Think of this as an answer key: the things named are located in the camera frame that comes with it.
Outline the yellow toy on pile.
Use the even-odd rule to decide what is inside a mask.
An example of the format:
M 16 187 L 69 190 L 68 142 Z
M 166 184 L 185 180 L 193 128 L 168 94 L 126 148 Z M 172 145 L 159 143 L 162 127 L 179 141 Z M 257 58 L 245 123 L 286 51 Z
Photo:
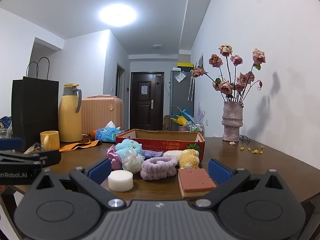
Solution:
M 188 122 L 188 120 L 182 115 L 171 117 L 170 120 L 177 123 L 179 126 L 186 126 Z

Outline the blue plush toy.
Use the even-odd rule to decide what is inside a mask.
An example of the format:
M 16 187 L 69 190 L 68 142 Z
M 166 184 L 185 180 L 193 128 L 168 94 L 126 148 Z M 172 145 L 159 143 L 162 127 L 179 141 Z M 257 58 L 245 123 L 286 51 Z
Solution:
M 143 153 L 142 145 L 132 139 L 124 139 L 121 143 L 116 144 L 115 150 L 121 160 L 124 160 L 131 152 L 135 152 L 140 155 Z

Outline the dark brown door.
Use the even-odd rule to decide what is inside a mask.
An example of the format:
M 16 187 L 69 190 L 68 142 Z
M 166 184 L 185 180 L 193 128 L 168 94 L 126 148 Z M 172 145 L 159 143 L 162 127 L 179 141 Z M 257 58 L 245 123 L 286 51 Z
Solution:
M 130 128 L 163 129 L 164 73 L 132 72 L 130 88 Z

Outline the pink ceramic vase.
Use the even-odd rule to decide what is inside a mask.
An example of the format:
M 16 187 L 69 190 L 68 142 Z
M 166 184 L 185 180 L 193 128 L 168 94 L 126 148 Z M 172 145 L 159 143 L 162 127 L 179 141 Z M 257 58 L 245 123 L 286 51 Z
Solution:
M 238 142 L 240 127 L 243 126 L 243 104 L 240 102 L 224 102 L 222 115 L 223 141 Z

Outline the pink satin scrunchie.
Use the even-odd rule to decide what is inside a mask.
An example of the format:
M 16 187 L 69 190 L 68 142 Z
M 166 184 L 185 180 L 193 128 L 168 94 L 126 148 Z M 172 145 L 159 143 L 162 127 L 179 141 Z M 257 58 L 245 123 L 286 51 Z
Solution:
M 122 170 L 122 160 L 120 156 L 116 153 L 115 145 L 112 145 L 106 153 L 106 158 L 110 159 L 111 161 L 111 168 L 112 170 Z

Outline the blue tissue pack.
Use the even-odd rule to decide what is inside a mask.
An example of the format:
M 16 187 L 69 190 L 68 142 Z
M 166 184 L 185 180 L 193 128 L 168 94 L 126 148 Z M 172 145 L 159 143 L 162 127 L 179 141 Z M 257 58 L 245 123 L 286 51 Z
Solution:
M 116 127 L 113 121 L 110 121 L 104 128 L 97 129 L 95 132 L 95 140 L 101 142 L 116 142 L 116 136 L 122 133 L 120 127 Z

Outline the colourful snack packet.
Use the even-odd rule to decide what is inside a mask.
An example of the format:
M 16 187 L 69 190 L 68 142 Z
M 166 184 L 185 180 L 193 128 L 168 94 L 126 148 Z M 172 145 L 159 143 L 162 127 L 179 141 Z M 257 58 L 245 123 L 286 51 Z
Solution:
M 36 142 L 35 144 L 33 144 L 32 146 L 30 146 L 23 154 L 32 154 L 34 152 L 43 152 L 44 151 L 44 147 Z

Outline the yellow white plush toy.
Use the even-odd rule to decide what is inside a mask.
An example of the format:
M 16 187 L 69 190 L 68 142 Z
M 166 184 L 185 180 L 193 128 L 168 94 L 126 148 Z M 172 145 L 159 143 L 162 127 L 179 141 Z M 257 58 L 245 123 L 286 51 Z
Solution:
M 195 149 L 171 150 L 162 156 L 176 158 L 180 169 L 199 168 L 199 152 Z

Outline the yellow petals on table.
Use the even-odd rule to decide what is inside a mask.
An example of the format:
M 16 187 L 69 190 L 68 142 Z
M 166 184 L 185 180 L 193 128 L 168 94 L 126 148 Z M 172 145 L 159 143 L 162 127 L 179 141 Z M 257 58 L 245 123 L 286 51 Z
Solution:
M 251 152 L 254 155 L 263 154 L 263 149 L 264 149 L 263 146 L 260 146 L 259 148 L 251 148 L 251 147 L 244 147 L 244 146 L 240 147 L 240 151 L 247 150 L 248 152 Z

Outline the purple fluffy headband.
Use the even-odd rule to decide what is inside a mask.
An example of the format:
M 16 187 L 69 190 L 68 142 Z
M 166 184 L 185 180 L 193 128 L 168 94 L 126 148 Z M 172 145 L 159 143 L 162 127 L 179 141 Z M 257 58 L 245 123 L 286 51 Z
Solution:
M 175 157 L 155 157 L 142 163 L 140 176 L 143 180 L 159 180 L 176 175 Z

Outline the pink ribbed suitcase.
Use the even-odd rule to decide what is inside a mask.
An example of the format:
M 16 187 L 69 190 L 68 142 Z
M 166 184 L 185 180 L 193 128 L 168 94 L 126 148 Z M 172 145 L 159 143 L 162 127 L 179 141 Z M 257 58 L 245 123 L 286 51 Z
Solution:
M 94 95 L 82 99 L 82 132 L 104 128 L 110 121 L 124 128 L 124 103 L 113 95 Z

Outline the red yellow sponge block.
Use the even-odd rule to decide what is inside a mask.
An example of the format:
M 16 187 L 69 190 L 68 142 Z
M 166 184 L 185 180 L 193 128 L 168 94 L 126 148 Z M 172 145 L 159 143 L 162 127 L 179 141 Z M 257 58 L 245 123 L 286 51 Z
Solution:
M 183 199 L 196 199 L 216 189 L 204 168 L 179 169 L 178 183 Z

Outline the white round sponge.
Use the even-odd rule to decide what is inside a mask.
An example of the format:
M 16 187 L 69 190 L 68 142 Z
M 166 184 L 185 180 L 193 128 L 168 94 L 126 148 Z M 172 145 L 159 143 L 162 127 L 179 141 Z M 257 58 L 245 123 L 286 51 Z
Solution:
M 108 176 L 108 187 L 112 191 L 126 192 L 133 188 L 133 173 L 126 170 L 115 170 Z

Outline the orange fruit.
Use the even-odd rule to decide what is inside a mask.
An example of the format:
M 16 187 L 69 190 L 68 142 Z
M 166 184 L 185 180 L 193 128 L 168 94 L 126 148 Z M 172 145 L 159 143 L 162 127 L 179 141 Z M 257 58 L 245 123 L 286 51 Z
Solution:
M 94 130 L 91 130 L 91 132 L 90 132 L 90 137 L 91 137 L 91 139 L 92 140 L 95 140 L 95 136 L 96 136 L 96 130 L 94 129 Z

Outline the metal trolley rack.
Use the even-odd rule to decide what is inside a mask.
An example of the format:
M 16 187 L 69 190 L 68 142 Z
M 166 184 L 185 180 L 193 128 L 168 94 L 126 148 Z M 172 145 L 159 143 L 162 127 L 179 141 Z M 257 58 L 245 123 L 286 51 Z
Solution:
M 203 124 L 188 121 L 186 127 L 188 132 L 203 132 Z

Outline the lavender cloth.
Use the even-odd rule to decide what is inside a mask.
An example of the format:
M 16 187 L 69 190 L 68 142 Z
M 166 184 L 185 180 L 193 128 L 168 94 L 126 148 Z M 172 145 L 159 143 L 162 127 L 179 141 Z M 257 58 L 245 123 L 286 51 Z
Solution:
M 150 158 L 157 158 L 163 155 L 162 151 L 152 151 L 152 150 L 143 150 L 142 155 L 145 157 L 145 160 Z

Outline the dried pink rose bouquet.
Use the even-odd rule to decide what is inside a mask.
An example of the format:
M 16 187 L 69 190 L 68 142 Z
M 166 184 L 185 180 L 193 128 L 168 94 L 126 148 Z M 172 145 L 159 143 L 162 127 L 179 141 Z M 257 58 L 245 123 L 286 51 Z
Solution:
M 257 85 L 258 90 L 263 87 L 263 82 L 255 78 L 253 70 L 261 70 L 261 66 L 266 63 L 265 53 L 259 49 L 253 50 L 252 61 L 249 72 L 237 72 L 237 66 L 243 64 L 242 57 L 233 53 L 232 46 L 228 44 L 220 45 L 219 54 L 212 54 L 208 60 L 209 65 L 220 72 L 220 75 L 214 79 L 205 71 L 204 57 L 201 56 L 190 71 L 188 99 L 193 99 L 195 79 L 206 76 L 212 81 L 214 90 L 220 92 L 225 102 L 243 103 L 254 85 Z

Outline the white mesh bath ball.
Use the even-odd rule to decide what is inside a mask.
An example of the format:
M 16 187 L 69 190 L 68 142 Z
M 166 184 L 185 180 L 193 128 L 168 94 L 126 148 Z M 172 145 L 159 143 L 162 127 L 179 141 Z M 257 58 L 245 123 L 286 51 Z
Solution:
M 122 160 L 122 167 L 125 171 L 137 174 L 141 170 L 145 157 L 137 152 L 126 152 Z

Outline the yellow box on refrigerator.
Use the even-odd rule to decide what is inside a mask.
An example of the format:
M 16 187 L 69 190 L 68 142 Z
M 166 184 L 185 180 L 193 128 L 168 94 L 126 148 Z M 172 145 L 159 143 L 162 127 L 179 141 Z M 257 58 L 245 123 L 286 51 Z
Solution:
M 186 62 L 178 62 L 177 67 L 190 67 L 193 68 L 194 65 L 192 63 L 186 63 Z

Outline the grey refrigerator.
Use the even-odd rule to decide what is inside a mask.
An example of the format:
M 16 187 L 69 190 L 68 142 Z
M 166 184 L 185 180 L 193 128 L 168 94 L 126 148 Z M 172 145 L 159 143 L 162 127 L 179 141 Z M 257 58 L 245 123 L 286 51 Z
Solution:
M 191 67 L 181 67 L 179 71 L 171 71 L 169 117 L 180 114 L 180 109 L 187 109 L 191 115 L 194 113 L 194 102 L 191 98 L 188 100 L 191 70 Z

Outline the black paper bag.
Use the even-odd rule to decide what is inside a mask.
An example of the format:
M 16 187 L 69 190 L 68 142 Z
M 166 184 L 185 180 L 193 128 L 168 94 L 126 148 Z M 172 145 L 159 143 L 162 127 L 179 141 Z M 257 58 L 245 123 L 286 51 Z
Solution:
M 19 151 L 40 142 L 41 132 L 59 129 L 58 99 L 58 81 L 26 76 L 12 81 L 12 135 L 22 139 Z

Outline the red cardboard box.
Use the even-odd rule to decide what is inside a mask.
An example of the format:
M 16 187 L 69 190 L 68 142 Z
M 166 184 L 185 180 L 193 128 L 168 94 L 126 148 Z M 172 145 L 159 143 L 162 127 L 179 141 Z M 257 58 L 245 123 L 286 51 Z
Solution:
M 142 144 L 142 149 L 152 151 L 196 150 L 202 161 L 205 140 L 199 132 L 149 131 L 131 129 L 116 136 L 116 143 L 131 139 Z

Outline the ceiling lamp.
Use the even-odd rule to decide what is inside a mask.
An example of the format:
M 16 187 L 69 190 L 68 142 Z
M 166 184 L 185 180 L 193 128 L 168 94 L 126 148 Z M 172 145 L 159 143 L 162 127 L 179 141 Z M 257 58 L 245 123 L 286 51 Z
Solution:
M 103 24 L 120 28 L 135 23 L 138 11 L 126 3 L 111 3 L 99 10 L 98 18 Z

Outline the yellow mug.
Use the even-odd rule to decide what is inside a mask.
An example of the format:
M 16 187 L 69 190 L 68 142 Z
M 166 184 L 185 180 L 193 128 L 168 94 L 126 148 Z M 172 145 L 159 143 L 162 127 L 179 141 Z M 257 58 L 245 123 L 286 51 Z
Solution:
M 41 146 L 44 150 L 58 150 L 60 148 L 60 137 L 58 131 L 44 131 L 40 133 Z

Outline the yellow thermos jug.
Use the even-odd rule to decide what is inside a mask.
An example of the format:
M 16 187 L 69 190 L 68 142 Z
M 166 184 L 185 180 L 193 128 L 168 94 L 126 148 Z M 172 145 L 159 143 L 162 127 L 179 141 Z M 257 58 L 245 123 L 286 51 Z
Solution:
M 59 134 L 61 142 L 82 140 L 81 103 L 82 91 L 79 84 L 63 85 L 63 94 L 59 104 Z

